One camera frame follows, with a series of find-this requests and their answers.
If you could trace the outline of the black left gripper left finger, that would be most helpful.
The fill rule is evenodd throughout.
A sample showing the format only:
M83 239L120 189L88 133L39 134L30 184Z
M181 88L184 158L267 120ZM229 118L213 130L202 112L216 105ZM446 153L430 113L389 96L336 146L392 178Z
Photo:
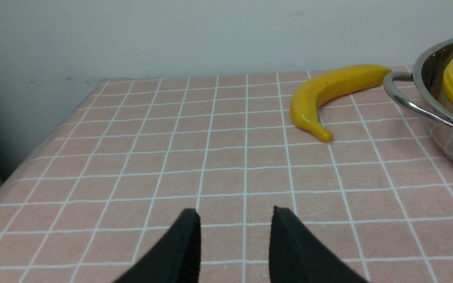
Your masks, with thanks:
M201 264L200 217L185 208L158 242L115 283L197 283Z

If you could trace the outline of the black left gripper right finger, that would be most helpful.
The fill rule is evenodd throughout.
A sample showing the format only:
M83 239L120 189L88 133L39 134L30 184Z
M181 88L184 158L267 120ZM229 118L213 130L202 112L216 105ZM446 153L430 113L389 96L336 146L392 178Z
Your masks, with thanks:
M289 209L274 207L269 241L272 283L367 283Z

